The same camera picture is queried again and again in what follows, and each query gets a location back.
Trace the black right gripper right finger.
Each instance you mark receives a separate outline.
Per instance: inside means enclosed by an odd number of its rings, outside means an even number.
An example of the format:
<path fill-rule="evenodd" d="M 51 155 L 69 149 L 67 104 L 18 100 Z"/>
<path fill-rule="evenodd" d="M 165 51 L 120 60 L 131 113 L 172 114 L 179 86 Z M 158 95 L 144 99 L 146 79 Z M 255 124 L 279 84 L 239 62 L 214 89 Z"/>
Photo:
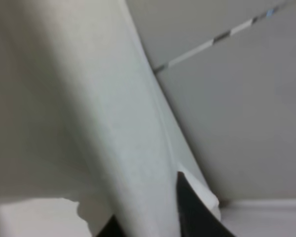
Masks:
<path fill-rule="evenodd" d="M 205 206 L 180 171 L 177 175 L 176 191 L 181 236 L 234 237 Z"/>

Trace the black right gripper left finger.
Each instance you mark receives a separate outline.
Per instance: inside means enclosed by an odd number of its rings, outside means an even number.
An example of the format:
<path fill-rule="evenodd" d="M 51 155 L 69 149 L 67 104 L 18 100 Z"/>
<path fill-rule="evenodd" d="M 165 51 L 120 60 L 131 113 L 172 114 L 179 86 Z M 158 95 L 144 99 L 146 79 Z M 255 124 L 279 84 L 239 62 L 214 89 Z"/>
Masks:
<path fill-rule="evenodd" d="M 125 237 L 125 234 L 117 218 L 113 215 L 96 237 Z"/>

